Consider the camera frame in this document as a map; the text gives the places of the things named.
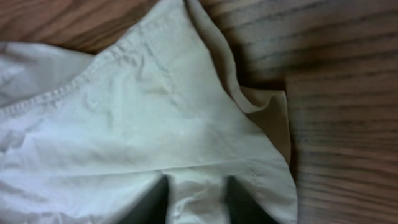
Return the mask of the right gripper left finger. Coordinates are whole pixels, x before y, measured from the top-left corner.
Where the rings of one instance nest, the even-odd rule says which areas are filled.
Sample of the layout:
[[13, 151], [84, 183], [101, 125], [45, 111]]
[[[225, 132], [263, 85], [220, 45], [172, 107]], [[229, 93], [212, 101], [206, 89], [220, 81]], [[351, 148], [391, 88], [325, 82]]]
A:
[[118, 224], [166, 224], [169, 192], [169, 177], [163, 175], [118, 221]]

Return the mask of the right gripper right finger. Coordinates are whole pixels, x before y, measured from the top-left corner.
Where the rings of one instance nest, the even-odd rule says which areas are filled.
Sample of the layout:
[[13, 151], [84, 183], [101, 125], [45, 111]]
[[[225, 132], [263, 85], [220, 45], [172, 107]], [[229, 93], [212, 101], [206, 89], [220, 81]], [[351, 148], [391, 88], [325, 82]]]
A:
[[223, 200], [230, 224], [279, 224], [257, 203], [235, 176], [226, 178]]

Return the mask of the beige khaki shorts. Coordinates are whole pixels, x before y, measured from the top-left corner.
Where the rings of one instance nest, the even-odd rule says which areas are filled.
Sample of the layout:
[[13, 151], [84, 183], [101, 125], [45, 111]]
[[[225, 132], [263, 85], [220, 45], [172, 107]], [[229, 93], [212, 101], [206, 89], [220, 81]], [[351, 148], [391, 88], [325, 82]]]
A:
[[228, 223], [235, 176], [296, 223], [282, 91], [240, 86], [198, 1], [160, 1], [97, 55], [1, 43], [1, 222], [114, 223], [163, 175], [170, 223]]

